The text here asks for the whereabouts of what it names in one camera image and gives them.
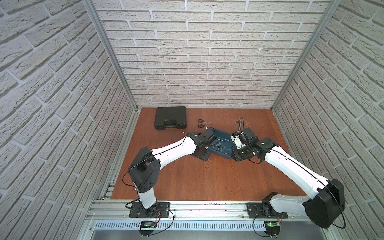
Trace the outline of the black plastic tool case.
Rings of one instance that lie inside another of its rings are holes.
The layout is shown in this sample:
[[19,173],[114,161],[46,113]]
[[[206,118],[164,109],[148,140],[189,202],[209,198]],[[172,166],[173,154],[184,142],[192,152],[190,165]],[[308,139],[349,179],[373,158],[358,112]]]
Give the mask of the black plastic tool case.
[[187,128],[187,109],[184,106],[160,107],[156,109],[154,127],[156,130]]

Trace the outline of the black handled scissors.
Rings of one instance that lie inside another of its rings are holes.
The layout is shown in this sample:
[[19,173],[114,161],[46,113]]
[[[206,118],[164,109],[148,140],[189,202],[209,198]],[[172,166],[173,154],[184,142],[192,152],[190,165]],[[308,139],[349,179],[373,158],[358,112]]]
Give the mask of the black handled scissors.
[[203,120],[203,119],[198,119],[198,127],[199,128],[204,128],[204,127],[206,127],[207,125],[211,125],[212,124],[212,122],[206,122],[205,120]]

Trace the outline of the aluminium front rail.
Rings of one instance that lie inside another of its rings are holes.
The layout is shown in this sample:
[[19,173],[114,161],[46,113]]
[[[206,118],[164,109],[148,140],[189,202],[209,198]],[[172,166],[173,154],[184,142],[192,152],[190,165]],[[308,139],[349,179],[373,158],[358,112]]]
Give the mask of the aluminium front rail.
[[[281,220],[277,216],[265,218],[262,208],[250,207],[250,204],[261,205],[261,201],[171,201],[161,220],[207,220],[207,221],[261,221]],[[131,210],[129,200],[95,200],[86,214],[86,220],[150,220],[158,217],[155,211],[151,217],[144,217]]]

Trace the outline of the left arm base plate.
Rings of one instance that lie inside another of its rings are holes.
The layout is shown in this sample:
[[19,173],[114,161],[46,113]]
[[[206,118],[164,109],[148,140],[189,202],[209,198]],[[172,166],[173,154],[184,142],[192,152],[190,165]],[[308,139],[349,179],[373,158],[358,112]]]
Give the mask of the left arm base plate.
[[170,202],[156,202],[149,209],[145,209],[140,202],[132,203],[130,207],[130,218],[168,218]]

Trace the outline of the right controller board green light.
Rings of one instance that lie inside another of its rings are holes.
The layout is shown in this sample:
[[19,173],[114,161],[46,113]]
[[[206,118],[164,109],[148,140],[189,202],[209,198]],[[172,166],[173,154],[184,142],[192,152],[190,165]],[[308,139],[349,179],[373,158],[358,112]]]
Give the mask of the right controller board green light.
[[265,232],[270,231],[280,231],[281,224],[279,222],[273,222],[273,221],[264,221],[265,224]]

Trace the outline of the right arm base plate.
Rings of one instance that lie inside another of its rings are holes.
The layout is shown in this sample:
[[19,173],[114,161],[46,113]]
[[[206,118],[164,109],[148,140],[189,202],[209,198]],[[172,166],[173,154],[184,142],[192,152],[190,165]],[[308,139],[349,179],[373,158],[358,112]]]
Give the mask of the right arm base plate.
[[287,213],[276,212],[268,203],[246,203],[250,219],[287,219]]

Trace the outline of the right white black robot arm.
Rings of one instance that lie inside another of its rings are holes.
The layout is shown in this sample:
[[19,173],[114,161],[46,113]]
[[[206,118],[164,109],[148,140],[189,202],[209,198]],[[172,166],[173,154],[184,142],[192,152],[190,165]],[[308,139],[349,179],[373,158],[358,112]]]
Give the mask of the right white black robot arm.
[[269,194],[263,199],[262,212],[265,216],[279,213],[306,216],[323,229],[329,228],[338,217],[343,216],[345,189],[339,180],[328,180],[315,173],[273,140],[259,140],[249,128],[232,133],[231,140],[236,146],[232,152],[234,160],[256,157],[260,163],[267,162],[279,169],[305,192],[305,196]]

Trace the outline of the left controller board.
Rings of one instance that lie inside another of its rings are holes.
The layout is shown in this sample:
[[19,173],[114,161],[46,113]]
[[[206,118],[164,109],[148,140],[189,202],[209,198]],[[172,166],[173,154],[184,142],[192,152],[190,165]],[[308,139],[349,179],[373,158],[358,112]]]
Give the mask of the left controller board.
[[141,221],[140,229],[141,230],[150,230],[157,228],[157,222],[155,221]]

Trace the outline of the teal plastic storage box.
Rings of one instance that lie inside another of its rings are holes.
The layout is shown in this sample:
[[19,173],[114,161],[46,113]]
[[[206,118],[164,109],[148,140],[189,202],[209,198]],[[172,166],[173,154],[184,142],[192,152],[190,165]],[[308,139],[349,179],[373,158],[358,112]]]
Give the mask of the teal plastic storage box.
[[232,152],[236,149],[235,143],[231,139],[231,134],[213,129],[216,139],[210,144],[209,149],[213,154],[224,157],[226,159],[233,159]]

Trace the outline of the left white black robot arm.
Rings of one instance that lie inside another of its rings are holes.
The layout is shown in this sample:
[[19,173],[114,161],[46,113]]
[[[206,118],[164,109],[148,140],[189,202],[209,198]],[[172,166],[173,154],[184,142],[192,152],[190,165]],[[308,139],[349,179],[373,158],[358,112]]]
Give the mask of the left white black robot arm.
[[189,133],[181,140],[159,149],[144,147],[139,150],[127,173],[137,190],[141,207],[152,210],[157,203],[154,186],[166,165],[188,155],[197,158],[203,156],[215,139],[214,130],[206,129],[202,133]]

